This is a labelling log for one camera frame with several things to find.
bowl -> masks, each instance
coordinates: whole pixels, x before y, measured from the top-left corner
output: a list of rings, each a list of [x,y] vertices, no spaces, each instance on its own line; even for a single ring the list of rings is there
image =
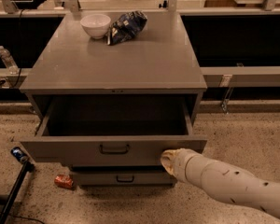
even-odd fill
[[[110,17],[104,14],[91,14],[80,21],[84,31],[93,39],[103,38],[109,29],[110,23]]]

red can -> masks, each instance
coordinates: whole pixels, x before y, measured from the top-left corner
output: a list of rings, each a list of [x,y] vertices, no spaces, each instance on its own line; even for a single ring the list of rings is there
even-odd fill
[[[74,181],[69,175],[57,175],[55,177],[54,183],[61,188],[72,189],[74,186]]]

drawer handle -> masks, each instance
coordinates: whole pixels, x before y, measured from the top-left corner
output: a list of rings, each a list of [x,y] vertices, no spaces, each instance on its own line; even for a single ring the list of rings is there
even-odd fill
[[[107,154],[107,155],[122,155],[122,154],[128,153],[129,150],[130,150],[129,145],[126,145],[125,150],[123,150],[123,151],[105,151],[103,145],[100,145],[99,148],[100,148],[100,153],[101,154]]]
[[[132,176],[130,178],[120,178],[120,177],[116,176],[116,180],[118,183],[132,183],[134,181],[134,176]]]

cabinet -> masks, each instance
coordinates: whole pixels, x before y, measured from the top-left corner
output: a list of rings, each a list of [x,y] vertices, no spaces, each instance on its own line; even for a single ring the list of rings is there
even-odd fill
[[[173,185],[161,153],[206,144],[192,131],[206,86],[179,15],[148,13],[146,30],[114,47],[66,16],[21,86],[42,120],[22,144],[36,162],[67,166],[78,185]]]

black pole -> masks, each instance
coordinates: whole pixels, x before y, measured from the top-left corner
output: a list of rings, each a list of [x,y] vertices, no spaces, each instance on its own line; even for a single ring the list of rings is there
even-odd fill
[[[22,166],[21,171],[18,175],[18,178],[17,178],[11,192],[9,193],[7,203],[4,206],[2,213],[0,214],[0,224],[4,224],[6,222],[9,211],[11,209],[11,206],[14,203],[14,201],[15,201],[17,195],[18,195],[18,192],[21,188],[21,183],[24,180],[27,172],[32,171],[33,168],[34,168],[34,166],[28,161],[26,161],[24,163],[24,165]]]

